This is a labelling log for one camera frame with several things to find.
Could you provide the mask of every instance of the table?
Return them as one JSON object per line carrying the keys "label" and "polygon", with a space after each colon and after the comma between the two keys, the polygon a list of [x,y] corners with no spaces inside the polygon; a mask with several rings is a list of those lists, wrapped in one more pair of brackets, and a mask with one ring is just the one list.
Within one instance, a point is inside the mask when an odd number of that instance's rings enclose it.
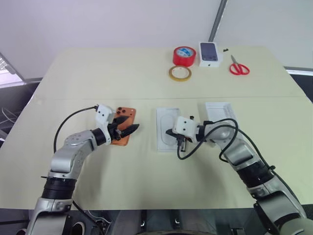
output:
{"label": "table", "polygon": [[[34,208],[56,129],[68,114],[97,103],[136,108],[140,127],[127,146],[100,146],[87,158],[73,196],[84,209],[252,207],[254,200],[236,172],[219,161],[217,147],[204,145],[185,161],[156,150],[157,107],[179,107],[183,116],[205,120],[208,101],[231,102],[241,128],[268,163],[277,167],[302,204],[313,203],[313,106],[271,53],[263,47],[230,47],[220,68],[193,66],[192,78],[178,83],[167,75],[172,50],[62,53],[0,149],[0,207]],[[228,72],[230,53],[250,67],[249,76]],[[83,67],[78,66],[81,58]],[[74,132],[94,128],[94,114],[72,117],[57,146]]]}

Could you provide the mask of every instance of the smartphone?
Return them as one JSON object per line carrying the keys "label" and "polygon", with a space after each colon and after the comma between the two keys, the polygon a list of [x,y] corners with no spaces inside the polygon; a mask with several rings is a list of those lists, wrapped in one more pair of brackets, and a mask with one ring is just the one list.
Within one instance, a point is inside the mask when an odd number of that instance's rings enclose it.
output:
{"label": "smartphone", "polygon": [[202,60],[217,61],[217,53],[214,43],[200,43]]}
{"label": "smartphone", "polygon": [[[136,115],[136,109],[134,109],[134,108],[118,107],[116,110],[114,118],[119,117],[119,116],[128,116],[128,119],[126,119],[125,122],[119,124],[117,126],[117,128],[119,130],[124,130],[128,126],[132,125],[134,123],[135,115]],[[125,146],[128,143],[129,137],[130,137],[130,135],[126,136],[124,138],[121,138],[119,141],[113,140],[111,142],[111,144]]]}

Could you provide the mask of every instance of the red tape roll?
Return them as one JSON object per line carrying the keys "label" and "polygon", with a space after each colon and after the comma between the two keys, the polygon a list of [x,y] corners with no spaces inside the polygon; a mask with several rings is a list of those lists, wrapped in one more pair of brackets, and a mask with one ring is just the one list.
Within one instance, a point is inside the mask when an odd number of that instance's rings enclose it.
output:
{"label": "red tape roll", "polygon": [[186,67],[192,66],[196,54],[196,51],[191,47],[178,47],[174,50],[173,63]]}

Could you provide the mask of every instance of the black cable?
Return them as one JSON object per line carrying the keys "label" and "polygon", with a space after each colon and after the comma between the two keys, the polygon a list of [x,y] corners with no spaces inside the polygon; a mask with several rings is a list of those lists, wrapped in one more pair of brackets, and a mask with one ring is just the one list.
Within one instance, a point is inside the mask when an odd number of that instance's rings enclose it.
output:
{"label": "black cable", "polygon": [[[232,118],[225,118],[225,119],[222,119],[222,120],[218,120],[216,122],[211,122],[211,124],[214,124],[214,123],[217,123],[217,122],[221,122],[221,121],[227,121],[227,120],[230,120],[232,121],[234,124],[235,124],[235,133],[234,133],[234,136],[232,137],[231,141],[228,143],[228,145],[226,145],[226,147],[221,151],[220,155],[219,155],[219,159],[223,162],[226,162],[226,160],[224,160],[222,158],[222,155],[223,153],[233,144],[233,142],[235,141],[236,137],[237,137],[237,133],[238,133],[238,123],[235,119],[232,119]],[[228,126],[231,126],[231,125],[220,125],[220,126],[217,126],[215,128],[213,128],[211,131],[209,131],[203,138],[202,140],[200,140],[200,142],[197,144],[197,146],[191,150],[190,153],[188,153],[186,156],[184,157],[181,157],[179,152],[180,152],[180,145],[181,145],[181,142],[178,142],[178,147],[177,147],[177,157],[180,159],[180,160],[185,160],[187,158],[189,158],[191,155],[193,155],[197,149],[203,144],[203,142],[209,137],[209,135],[211,135],[215,130],[219,129],[219,128],[222,128],[222,127],[228,127]]]}
{"label": "black cable", "polygon": [[[77,114],[77,113],[80,113],[80,112],[86,111],[86,110],[90,110],[90,109],[95,109],[95,110],[97,110],[97,108],[98,108],[98,106],[96,105],[96,106],[88,107],[88,108],[85,108],[85,109],[81,109],[81,110],[78,110],[78,111],[72,113],[72,114],[69,115],[66,119],[64,119],[64,121],[61,123],[61,125],[59,126],[59,128],[58,128],[58,130],[57,130],[57,132],[55,133],[55,136],[54,136],[54,141],[53,141],[53,152],[54,152],[54,153],[57,151],[56,144],[57,144],[57,139],[58,139],[59,132],[60,132],[62,126],[65,124],[65,122],[66,122],[70,117],[74,116],[74,115]],[[81,208],[77,205],[77,203],[76,203],[74,200],[73,200],[73,205],[77,208],[77,210],[78,210],[81,214],[83,214],[88,220],[90,220],[94,225],[96,225],[96,226],[99,228],[101,235],[104,235],[103,230],[102,230],[102,228],[100,227],[100,225],[97,224],[97,222],[96,222],[93,218],[91,218],[88,214],[86,214],[86,213],[83,211],[83,209],[81,209]]]}
{"label": "black cable", "polygon": [[223,120],[219,120],[219,121],[216,121],[216,122],[220,122],[220,121],[224,121],[224,120],[231,120],[235,123],[235,126],[232,126],[232,125],[220,125],[220,126],[217,126],[215,128],[213,128],[211,131],[209,131],[205,136],[204,138],[197,144],[197,146],[189,153],[187,154],[185,157],[181,157],[179,155],[179,151],[180,151],[180,145],[181,143],[178,144],[178,147],[177,147],[177,156],[179,159],[181,160],[185,160],[187,158],[189,158],[202,144],[203,142],[209,137],[209,135],[211,135],[215,130],[219,129],[219,128],[222,128],[222,127],[229,127],[229,128],[232,128],[232,129],[235,129],[235,134],[234,134],[234,137],[232,138],[232,140],[229,142],[230,144],[228,144],[222,151],[221,153],[219,154],[219,158],[220,160],[222,160],[223,162],[227,162],[226,160],[222,159],[222,154],[227,150],[227,148],[230,147],[230,145],[234,142],[234,139],[236,138],[236,135],[238,133],[238,131],[244,135],[244,137],[246,137],[246,139],[251,143],[251,145],[253,146],[253,148],[255,149],[255,151],[257,152],[257,154],[259,155],[260,159],[264,162],[265,166],[270,169],[272,171],[272,173],[283,183],[283,185],[285,185],[285,187],[290,191],[290,193],[292,194],[292,196],[299,202],[299,199],[297,198],[297,196],[294,194],[294,192],[292,191],[292,189],[289,187],[289,185],[274,171],[275,169],[275,166],[269,166],[269,164],[267,163],[267,161],[263,158],[260,150],[258,149],[258,147],[256,146],[256,144],[253,142],[253,140],[242,130],[240,130],[238,128],[238,123],[236,122],[236,120],[234,119],[231,119],[231,118],[227,118],[227,119],[223,119]]}
{"label": "black cable", "polygon": [[74,113],[72,113],[71,115],[69,115],[66,119],[64,119],[64,121],[61,123],[61,125],[59,126],[57,132],[55,133],[55,136],[54,136],[54,141],[53,141],[53,152],[55,153],[57,151],[57,138],[58,138],[58,135],[59,135],[59,132],[62,128],[62,126],[64,125],[64,123],[72,116],[74,116],[75,114],[77,113],[80,113],[82,111],[86,111],[86,110],[89,110],[89,109],[95,109],[97,110],[98,106],[92,106],[92,107],[89,107],[89,108],[85,108],[85,109],[81,109],[81,110],[78,110]]}
{"label": "black cable", "polygon": [[98,229],[99,229],[101,235],[104,235],[102,228],[100,227],[99,224],[97,224],[97,222],[96,222],[94,219],[92,219],[89,215],[87,215],[87,214],[76,204],[76,202],[73,201],[73,205],[74,205],[74,206],[77,208],[77,210],[78,210],[82,215],[84,215],[91,223],[93,223],[95,226],[98,227]]}
{"label": "black cable", "polygon": [[294,194],[294,192],[292,191],[292,189],[289,187],[289,185],[274,171],[275,166],[269,166],[269,164],[267,163],[267,161],[265,161],[265,159],[263,158],[261,152],[259,151],[258,147],[256,146],[256,144],[253,142],[253,140],[242,130],[238,129],[238,131],[244,135],[244,137],[246,137],[246,139],[251,143],[251,145],[253,146],[253,148],[255,149],[255,151],[257,152],[257,154],[259,155],[260,159],[264,162],[265,166],[268,169],[271,169],[271,171],[273,172],[274,175],[276,175],[276,177],[285,185],[285,187],[290,191],[290,193],[292,194],[292,196],[294,196],[294,198],[299,202],[299,199],[297,198],[297,196]]}

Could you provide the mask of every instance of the metal pole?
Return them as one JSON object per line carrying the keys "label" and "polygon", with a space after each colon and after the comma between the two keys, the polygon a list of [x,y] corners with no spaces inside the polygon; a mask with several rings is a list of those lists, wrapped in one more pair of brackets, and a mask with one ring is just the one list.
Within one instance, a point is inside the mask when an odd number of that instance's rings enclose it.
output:
{"label": "metal pole", "polygon": [[220,7],[219,7],[219,10],[217,11],[217,14],[216,14],[216,17],[215,17],[215,21],[214,21],[214,24],[213,24],[213,27],[212,27],[212,30],[211,30],[209,42],[212,42],[214,40],[214,38],[215,38],[215,34],[216,34],[216,32],[217,32],[217,30],[218,30],[218,28],[220,26],[220,22],[221,22],[221,19],[222,19],[222,16],[223,16],[226,4],[227,4],[227,0],[221,0]]}

